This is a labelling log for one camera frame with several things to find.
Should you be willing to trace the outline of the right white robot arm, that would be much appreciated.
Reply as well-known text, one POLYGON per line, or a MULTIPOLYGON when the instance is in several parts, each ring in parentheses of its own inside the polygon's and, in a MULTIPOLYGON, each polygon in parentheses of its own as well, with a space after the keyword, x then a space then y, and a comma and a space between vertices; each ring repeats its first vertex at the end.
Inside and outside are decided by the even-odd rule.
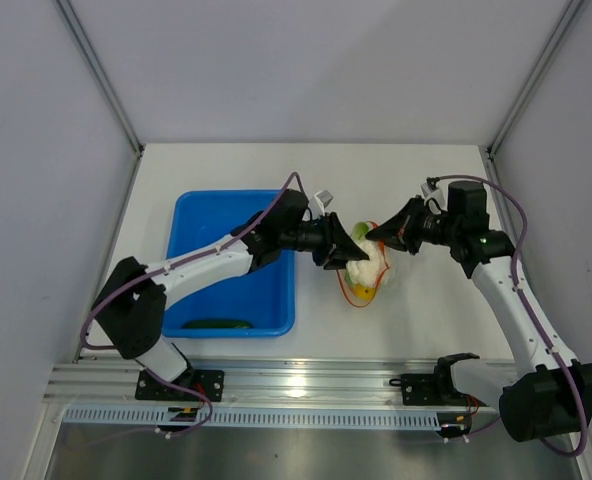
POLYGON ((441 357, 432 389, 444 403, 470 396, 493 408, 517 442, 579 436, 569 456, 584 452, 592 418, 592 363, 583 364, 549 322, 525 278, 520 261, 524 241, 512 241, 490 227, 487 191, 502 187, 471 175, 446 175, 447 206, 434 211, 416 196, 367 239, 415 255, 425 243, 448 248, 491 308, 515 362, 511 379, 478 355, 441 357))

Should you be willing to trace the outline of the clear zip bag orange zipper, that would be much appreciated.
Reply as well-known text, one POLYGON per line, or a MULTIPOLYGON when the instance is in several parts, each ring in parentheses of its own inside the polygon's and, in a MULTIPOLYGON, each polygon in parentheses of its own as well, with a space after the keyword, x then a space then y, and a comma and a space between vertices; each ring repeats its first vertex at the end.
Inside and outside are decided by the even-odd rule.
POLYGON ((354 308, 369 306, 395 275, 384 243, 366 238, 377 226, 373 221, 357 222, 353 226, 350 238, 368 255, 368 259, 350 261, 348 269, 337 272, 340 291, 345 301, 354 308))

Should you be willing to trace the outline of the yellow orange mango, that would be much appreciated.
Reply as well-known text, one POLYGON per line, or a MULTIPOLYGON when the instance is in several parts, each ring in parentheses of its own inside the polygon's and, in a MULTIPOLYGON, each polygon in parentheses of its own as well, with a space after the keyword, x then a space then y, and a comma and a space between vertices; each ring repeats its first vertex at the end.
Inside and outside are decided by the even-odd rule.
POLYGON ((355 284, 351 287, 352 294, 354 297, 362 302, 370 302, 377 290, 371 287, 366 287, 361 284, 355 284))

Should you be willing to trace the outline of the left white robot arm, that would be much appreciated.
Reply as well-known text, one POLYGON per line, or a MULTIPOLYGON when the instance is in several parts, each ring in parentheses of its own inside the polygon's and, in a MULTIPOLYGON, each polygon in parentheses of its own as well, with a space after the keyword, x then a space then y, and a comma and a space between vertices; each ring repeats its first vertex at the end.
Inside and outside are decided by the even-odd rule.
POLYGON ((168 398, 183 399, 193 387, 191 363, 163 337, 166 311, 207 287, 265 268, 285 251, 307 252, 324 270, 342 270, 368 257, 336 213, 317 213, 304 193, 284 188, 268 207, 206 247, 152 265, 134 257, 119 261, 88 319, 100 325, 123 359, 155 378, 168 398))

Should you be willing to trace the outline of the white cauliflower with leaves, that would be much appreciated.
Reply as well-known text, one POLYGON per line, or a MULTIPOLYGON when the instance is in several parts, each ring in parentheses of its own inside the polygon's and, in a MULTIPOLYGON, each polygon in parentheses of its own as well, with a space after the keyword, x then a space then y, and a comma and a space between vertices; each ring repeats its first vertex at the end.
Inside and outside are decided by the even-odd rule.
POLYGON ((373 228, 373 222, 364 221, 356 223, 352 229, 351 238, 369 256, 368 260, 347 262, 347 278, 352 285, 361 284, 375 288, 381 273, 385 270, 386 262, 381 244, 366 238, 373 228))

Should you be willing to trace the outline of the dark green cucumber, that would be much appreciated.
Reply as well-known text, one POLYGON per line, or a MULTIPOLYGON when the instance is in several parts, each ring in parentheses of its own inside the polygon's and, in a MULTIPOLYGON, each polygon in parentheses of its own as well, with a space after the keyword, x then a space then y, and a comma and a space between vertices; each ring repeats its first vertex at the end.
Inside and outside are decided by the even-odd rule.
POLYGON ((187 321, 183 329, 252 329, 253 324, 239 319, 207 318, 187 321))

